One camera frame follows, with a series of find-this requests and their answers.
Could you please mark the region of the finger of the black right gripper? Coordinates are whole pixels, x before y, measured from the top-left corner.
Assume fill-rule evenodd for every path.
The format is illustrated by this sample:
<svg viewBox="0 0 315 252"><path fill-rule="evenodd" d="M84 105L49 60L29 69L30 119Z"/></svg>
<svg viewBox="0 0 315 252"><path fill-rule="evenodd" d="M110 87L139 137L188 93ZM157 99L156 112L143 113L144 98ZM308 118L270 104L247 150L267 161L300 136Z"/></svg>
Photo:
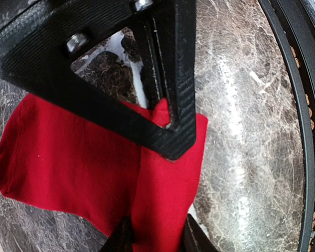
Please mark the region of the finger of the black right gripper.
<svg viewBox="0 0 315 252"><path fill-rule="evenodd" d="M196 1L0 1L0 79L177 160L195 37Z"/></svg>

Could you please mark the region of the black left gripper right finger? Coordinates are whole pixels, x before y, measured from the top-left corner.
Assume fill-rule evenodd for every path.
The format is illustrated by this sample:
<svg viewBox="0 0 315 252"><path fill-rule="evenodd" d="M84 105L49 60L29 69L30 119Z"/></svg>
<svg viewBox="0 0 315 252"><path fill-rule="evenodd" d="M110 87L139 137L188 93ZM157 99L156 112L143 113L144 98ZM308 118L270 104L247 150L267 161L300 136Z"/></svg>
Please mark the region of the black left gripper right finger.
<svg viewBox="0 0 315 252"><path fill-rule="evenodd" d="M182 251L218 252L191 214L187 214L182 232Z"/></svg>

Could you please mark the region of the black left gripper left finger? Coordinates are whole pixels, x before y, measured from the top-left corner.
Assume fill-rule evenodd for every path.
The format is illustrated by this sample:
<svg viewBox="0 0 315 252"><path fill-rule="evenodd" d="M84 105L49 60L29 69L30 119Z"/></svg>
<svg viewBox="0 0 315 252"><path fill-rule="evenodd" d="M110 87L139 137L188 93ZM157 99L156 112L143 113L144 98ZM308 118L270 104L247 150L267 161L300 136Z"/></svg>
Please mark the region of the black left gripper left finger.
<svg viewBox="0 0 315 252"><path fill-rule="evenodd" d="M100 252L133 252L133 230L130 217L124 217L111 236L99 250Z"/></svg>

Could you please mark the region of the red sock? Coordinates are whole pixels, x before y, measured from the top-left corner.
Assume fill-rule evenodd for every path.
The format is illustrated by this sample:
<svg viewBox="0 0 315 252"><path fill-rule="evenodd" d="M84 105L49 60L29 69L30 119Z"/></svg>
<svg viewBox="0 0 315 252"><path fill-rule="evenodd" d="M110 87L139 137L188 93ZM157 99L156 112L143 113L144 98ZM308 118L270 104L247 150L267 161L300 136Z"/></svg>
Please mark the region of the red sock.
<svg viewBox="0 0 315 252"><path fill-rule="evenodd" d="M105 235L129 216L134 251L177 251L197 194L207 124L197 114L195 144L169 161L29 94L0 141L0 192L83 217Z"/></svg>

